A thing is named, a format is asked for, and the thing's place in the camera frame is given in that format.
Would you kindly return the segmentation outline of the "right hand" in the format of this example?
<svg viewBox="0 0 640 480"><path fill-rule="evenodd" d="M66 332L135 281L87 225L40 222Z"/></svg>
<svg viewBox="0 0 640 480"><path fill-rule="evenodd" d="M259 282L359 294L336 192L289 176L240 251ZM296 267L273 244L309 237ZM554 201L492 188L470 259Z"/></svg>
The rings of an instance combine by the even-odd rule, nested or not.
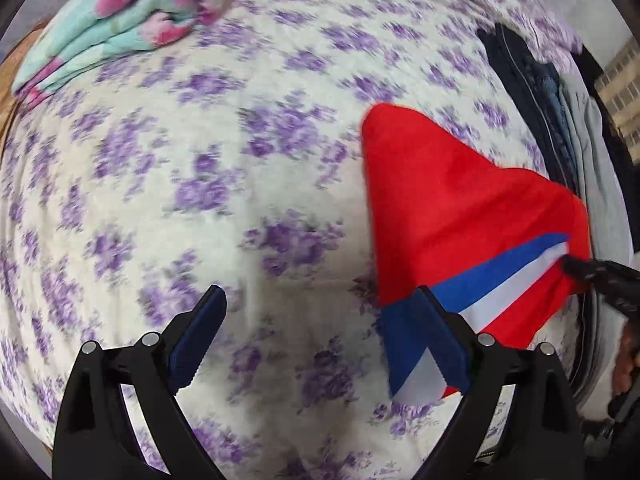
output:
<svg viewBox="0 0 640 480"><path fill-rule="evenodd" d="M634 340L638 337L638 330L631 322L627 322L620 336L612 373L612 391L614 396L627 392L632 384L631 375L639 366L639 355L634 353Z"/></svg>

